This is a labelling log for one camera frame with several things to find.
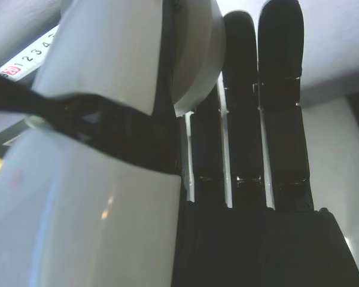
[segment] robotic hand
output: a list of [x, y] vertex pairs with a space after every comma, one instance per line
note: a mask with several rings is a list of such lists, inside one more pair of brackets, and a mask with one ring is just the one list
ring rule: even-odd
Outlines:
[[0, 286], [171, 284], [176, 115], [223, 57], [215, 0], [68, 8], [33, 91], [0, 79], [0, 109], [37, 116], [0, 171]]

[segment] printed number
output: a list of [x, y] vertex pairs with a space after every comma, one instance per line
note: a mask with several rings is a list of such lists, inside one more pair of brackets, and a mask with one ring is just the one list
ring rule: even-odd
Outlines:
[[174, 12], [180, 12], [182, 10], [182, 4], [177, 0], [174, 1]]
[[32, 61], [32, 60], [33, 60], [33, 58], [28, 58], [27, 56], [22, 57], [22, 59], [23, 59], [23, 60], [25, 60], [25, 59], [26, 59], [26, 60], [28, 60], [28, 61]]
[[42, 52], [39, 50], [32, 50], [31, 53], [35, 52], [37, 55], [40, 55]]

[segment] white wall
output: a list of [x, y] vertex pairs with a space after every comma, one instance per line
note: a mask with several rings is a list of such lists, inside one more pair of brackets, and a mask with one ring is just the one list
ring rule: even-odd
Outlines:
[[327, 207], [359, 268], [359, 128], [346, 99], [303, 109], [315, 209]]

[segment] number 2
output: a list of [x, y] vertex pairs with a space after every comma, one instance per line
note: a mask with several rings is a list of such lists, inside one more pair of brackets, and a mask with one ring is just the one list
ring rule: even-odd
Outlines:
[[28, 58], [28, 56], [22, 57], [23, 60], [27, 59], [28, 61], [32, 61], [33, 58]]

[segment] white ruler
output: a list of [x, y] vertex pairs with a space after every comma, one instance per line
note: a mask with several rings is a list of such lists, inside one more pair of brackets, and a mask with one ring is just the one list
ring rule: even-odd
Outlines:
[[38, 69], [45, 60], [58, 25], [0, 67], [0, 75], [18, 81]]

